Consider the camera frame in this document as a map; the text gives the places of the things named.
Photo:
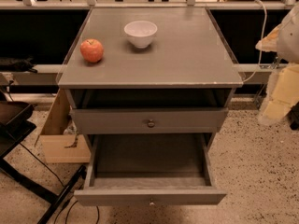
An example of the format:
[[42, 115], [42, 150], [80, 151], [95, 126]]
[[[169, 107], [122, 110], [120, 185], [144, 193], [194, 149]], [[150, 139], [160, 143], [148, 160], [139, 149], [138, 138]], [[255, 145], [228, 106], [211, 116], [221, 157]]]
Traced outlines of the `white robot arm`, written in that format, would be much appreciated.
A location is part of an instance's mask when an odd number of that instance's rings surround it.
[[299, 6], [294, 6], [255, 48], [264, 52], [276, 52], [280, 59], [288, 63], [299, 63]]

